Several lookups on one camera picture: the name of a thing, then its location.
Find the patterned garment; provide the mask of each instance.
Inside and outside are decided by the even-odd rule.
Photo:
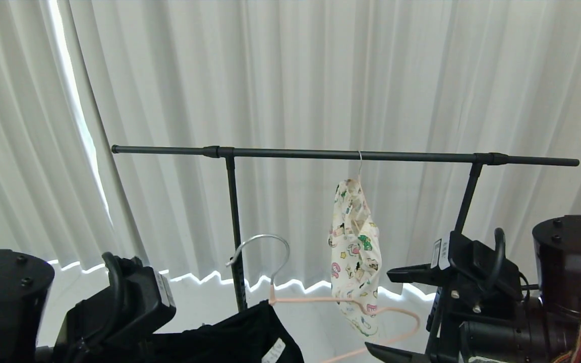
[[[371,220],[371,211],[357,180],[342,181],[337,186],[334,202],[329,232],[331,294],[336,298],[352,298],[373,312],[378,300],[378,270],[382,264],[378,227]],[[338,304],[351,326],[365,340],[373,340],[378,335],[375,315],[365,315],[357,304]]]

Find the barcode sticker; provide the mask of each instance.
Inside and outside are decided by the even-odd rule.
[[[286,348],[286,343],[281,338],[278,338],[268,353],[263,356],[261,363],[275,363],[281,356],[281,353],[284,352],[284,348]]]
[[[438,266],[438,254],[441,251],[441,239],[439,238],[438,241],[434,242],[434,250],[432,250],[432,263],[429,267],[434,268]]]
[[[450,267],[450,235],[446,234],[441,242],[441,254],[438,257],[438,268],[444,270]]]

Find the hanging clothing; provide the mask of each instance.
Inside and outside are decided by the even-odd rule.
[[[302,351],[267,300],[214,325],[170,335],[159,358],[180,363],[304,363]]]
[[[382,264],[378,227],[371,219],[371,211],[357,180],[348,179],[337,185],[329,246],[332,248],[332,296],[355,299],[368,311],[375,311],[378,271]],[[353,303],[341,302],[338,305],[364,339],[378,334],[375,315],[365,315]]]

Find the white wall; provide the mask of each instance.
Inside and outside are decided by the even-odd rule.
[[[61,271],[56,266],[55,281],[44,310],[44,319],[39,330],[38,345],[54,345],[55,338],[66,312],[82,299],[88,298],[108,286],[104,269],[91,273],[81,272],[79,266]],[[220,271],[225,278],[230,270]],[[201,324],[214,324],[237,313],[234,288],[231,283],[222,284],[218,276],[199,284],[194,278],[170,281],[175,297],[177,312],[175,317],[159,330],[172,333],[186,329],[196,329]],[[302,288],[291,285],[277,291],[278,297],[303,297]],[[329,287],[320,287],[309,296],[330,296]],[[263,282],[258,289],[248,293],[248,303],[256,304],[268,297],[268,283]],[[415,336],[411,336],[394,347],[422,352],[427,343],[424,324],[431,308],[431,301],[422,301],[412,289],[403,289],[398,299],[390,299],[380,293],[378,306],[395,306],[417,313],[422,326]],[[321,361],[337,354],[364,347],[364,343],[333,303],[277,304],[275,312],[293,339],[299,344],[306,362]],[[399,313],[380,315],[381,339],[408,332],[414,325],[411,317]],[[378,361],[370,354],[355,356],[342,361]]]

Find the pink hanger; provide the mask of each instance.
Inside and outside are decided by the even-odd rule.
[[[268,303],[270,305],[275,305],[276,303],[326,303],[327,301],[329,301],[330,303],[332,301],[334,301],[335,303],[354,303],[356,304],[359,308],[360,311],[362,311],[362,313],[364,313],[365,315],[378,315],[384,312],[399,312],[399,313],[403,313],[406,315],[410,315],[410,317],[413,317],[416,320],[416,325],[414,326],[414,328],[409,332],[409,333],[405,333],[405,334],[401,334],[399,336],[396,336],[392,339],[389,340],[385,340],[383,342],[380,342],[381,345],[390,345],[393,344],[395,342],[404,340],[406,338],[409,338],[410,336],[414,335],[415,333],[417,333],[418,329],[420,328],[420,317],[418,317],[418,315],[416,313],[410,312],[409,310],[404,310],[401,308],[389,308],[389,307],[385,307],[385,308],[380,308],[377,311],[374,312],[370,312],[369,310],[367,310],[367,308],[365,308],[364,306],[362,306],[361,303],[359,303],[358,301],[355,301],[352,298],[334,298],[334,297],[319,297],[319,298],[276,298],[275,297],[275,285],[274,285],[274,281],[275,281],[275,276],[277,275],[277,273],[279,273],[279,271],[281,271],[281,269],[286,266],[286,263],[288,262],[289,258],[291,257],[291,246],[288,244],[288,241],[286,241],[286,239],[284,239],[283,237],[277,236],[276,234],[257,234],[256,236],[252,236],[249,239],[247,239],[244,243],[242,243],[237,250],[235,250],[235,254],[230,257],[230,261],[228,261],[226,263],[226,267],[230,266],[233,264],[233,262],[236,260],[237,257],[239,257],[240,253],[242,252],[242,249],[249,244],[250,242],[259,239],[259,238],[263,238],[263,237],[270,237],[270,238],[274,238],[278,241],[281,241],[284,246],[286,247],[286,254],[284,255],[284,262],[281,264],[281,266],[279,268],[277,268],[277,270],[272,273],[272,275],[270,276],[270,298],[268,299]],[[335,356],[333,358],[327,359],[325,361],[323,361],[323,363],[332,363],[333,361],[339,361],[341,359],[344,358],[348,358],[350,356],[355,356],[361,353],[365,353],[367,351],[366,347],[362,348],[362,349],[358,349],[355,351],[351,351],[349,353],[346,354],[342,354],[339,356]]]

